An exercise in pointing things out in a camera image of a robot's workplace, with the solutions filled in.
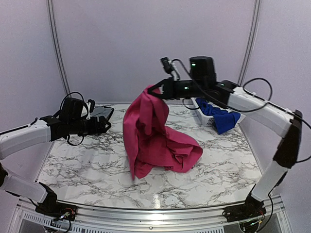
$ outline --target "marble table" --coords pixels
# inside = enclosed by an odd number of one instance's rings
[[[60,200],[120,208],[191,208],[244,200],[261,177],[239,126],[218,135],[212,127],[201,126],[193,111],[170,105],[167,125],[195,138],[204,153],[187,173],[157,167],[133,181],[122,139],[129,105],[111,106],[115,112],[107,133],[87,136],[76,147],[65,140],[55,142],[38,180]]]

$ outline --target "pink towel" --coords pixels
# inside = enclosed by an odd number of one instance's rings
[[[126,111],[123,138],[133,179],[145,177],[155,166],[187,172],[201,157],[195,139],[165,126],[168,115],[167,104],[147,89]]]

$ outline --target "black cable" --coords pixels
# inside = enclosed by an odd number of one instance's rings
[[[68,221],[69,221],[69,227],[68,227],[68,229],[65,231],[65,232],[63,232],[63,233],[68,233],[69,231],[70,231],[70,228],[71,228],[71,221],[70,221],[70,219],[69,218],[66,218]]]
[[[185,104],[185,100],[190,100],[190,98],[184,98],[184,99],[182,100],[183,105],[185,106],[185,108],[188,108],[188,109],[190,109],[190,110],[197,110],[197,109],[200,109],[200,107],[197,107],[197,108],[189,108],[189,107]]]
[[[78,144],[72,144],[71,142],[69,142],[69,140],[70,140],[70,135],[68,135],[68,137],[67,137],[67,143],[68,143],[69,145],[71,145],[71,146],[76,147],[76,146],[80,145],[80,144],[83,142],[84,136],[82,136],[82,140],[81,140],[81,142],[79,142]]]
[[[264,105],[262,105],[261,107],[255,108],[255,109],[251,109],[251,110],[239,110],[239,109],[230,107],[230,106],[228,106],[228,105],[226,105],[226,104],[224,105],[222,102],[220,102],[219,100],[215,99],[214,97],[212,97],[211,95],[209,95],[207,92],[205,92],[205,90],[202,89],[202,87],[198,84],[198,82],[197,82],[197,81],[191,76],[191,74],[187,71],[187,68],[185,67],[185,65],[183,64],[183,62],[182,62],[181,60],[179,60],[179,59],[173,59],[172,62],[174,62],[174,61],[178,61],[178,62],[180,63],[180,65],[183,67],[184,71],[188,74],[188,76],[193,80],[194,84],[198,87],[198,89],[199,89],[205,96],[207,96],[208,98],[212,99],[213,101],[215,101],[215,102],[218,103],[218,104],[222,104],[222,105],[225,106],[226,108],[229,108],[229,109],[231,109],[231,110],[233,110],[233,111],[240,112],[240,113],[251,113],[251,112],[258,111],[258,110],[264,108],[264,107],[267,106],[267,104],[269,103],[269,102],[266,102],[266,103],[265,103]],[[267,101],[269,101],[269,100],[271,99],[271,97],[272,97],[273,89],[272,89],[272,86],[271,86],[271,84],[269,83],[269,81],[266,80],[266,79],[264,79],[264,78],[254,78],[254,79],[249,80],[248,82],[246,82],[246,83],[243,85],[243,90],[245,90],[245,86],[246,86],[247,84],[249,84],[249,83],[251,83],[251,82],[253,82],[253,81],[255,81],[255,80],[262,80],[262,81],[265,81],[266,83],[268,83],[268,85],[269,85],[269,87],[270,87],[270,95],[269,95],[269,98],[268,98]],[[252,93],[250,93],[250,94],[251,94],[252,96],[254,96],[255,98],[257,98],[257,99],[262,100],[261,97],[256,96],[256,95],[253,95]]]
[[[35,124],[36,122],[38,121],[38,118],[36,117],[35,120],[33,122],[31,122],[29,125],[33,125]],[[21,129],[25,129],[27,128],[28,125],[23,125],[23,126],[20,126],[20,127],[17,127],[15,129],[11,129],[11,130],[7,130],[7,131],[3,131],[3,132],[0,132],[0,135],[3,135],[3,134],[6,134],[6,133],[11,133],[11,132],[14,132],[14,131],[17,131],[17,130],[21,130]]]
[[[273,214],[273,201],[272,201],[272,198],[270,196],[270,194],[268,195],[270,201],[271,201],[271,214],[268,218],[268,220],[266,221],[266,223],[262,226],[262,228],[260,228],[257,232],[260,232],[265,226],[267,226],[268,222],[270,221],[271,217],[272,217],[272,214]]]

